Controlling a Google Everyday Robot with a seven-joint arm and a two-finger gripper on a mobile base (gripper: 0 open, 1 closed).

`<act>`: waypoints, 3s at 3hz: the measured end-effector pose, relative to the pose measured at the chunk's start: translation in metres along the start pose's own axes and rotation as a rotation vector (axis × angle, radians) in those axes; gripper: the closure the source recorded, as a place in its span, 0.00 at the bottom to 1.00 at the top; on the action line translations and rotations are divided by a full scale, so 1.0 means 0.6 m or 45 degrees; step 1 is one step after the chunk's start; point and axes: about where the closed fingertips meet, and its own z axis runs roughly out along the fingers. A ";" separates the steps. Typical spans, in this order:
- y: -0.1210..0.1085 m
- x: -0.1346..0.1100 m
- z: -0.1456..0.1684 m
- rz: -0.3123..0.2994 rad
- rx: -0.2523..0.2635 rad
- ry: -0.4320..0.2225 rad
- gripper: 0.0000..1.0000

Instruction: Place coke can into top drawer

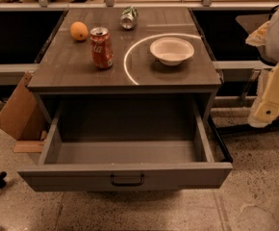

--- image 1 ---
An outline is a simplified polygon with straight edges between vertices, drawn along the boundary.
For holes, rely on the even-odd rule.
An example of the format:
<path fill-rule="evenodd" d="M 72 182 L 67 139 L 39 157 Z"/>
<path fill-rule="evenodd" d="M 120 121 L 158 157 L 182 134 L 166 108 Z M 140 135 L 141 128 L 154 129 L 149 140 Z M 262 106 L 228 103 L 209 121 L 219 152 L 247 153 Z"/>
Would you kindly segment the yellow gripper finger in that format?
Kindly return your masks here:
<path fill-rule="evenodd" d="M 248 124 L 270 124 L 279 116 L 279 64 L 264 69 L 258 79 L 257 97 L 251 107 Z"/>
<path fill-rule="evenodd" d="M 251 46 L 264 46 L 266 44 L 266 35 L 268 31 L 269 22 L 265 22 L 258 29 L 256 29 L 253 33 L 251 33 L 245 42 Z"/>

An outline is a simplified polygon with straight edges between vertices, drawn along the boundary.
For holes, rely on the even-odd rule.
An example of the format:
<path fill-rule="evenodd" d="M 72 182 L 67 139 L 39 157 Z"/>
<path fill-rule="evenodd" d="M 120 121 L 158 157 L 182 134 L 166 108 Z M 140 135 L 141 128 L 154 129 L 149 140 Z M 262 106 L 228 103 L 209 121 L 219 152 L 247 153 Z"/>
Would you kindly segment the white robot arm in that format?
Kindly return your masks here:
<path fill-rule="evenodd" d="M 263 46 L 265 55 L 276 62 L 267 75 L 263 93 L 256 98 L 248 117 L 249 125 L 263 128 L 279 116 L 279 8 L 245 42 L 252 46 Z"/>

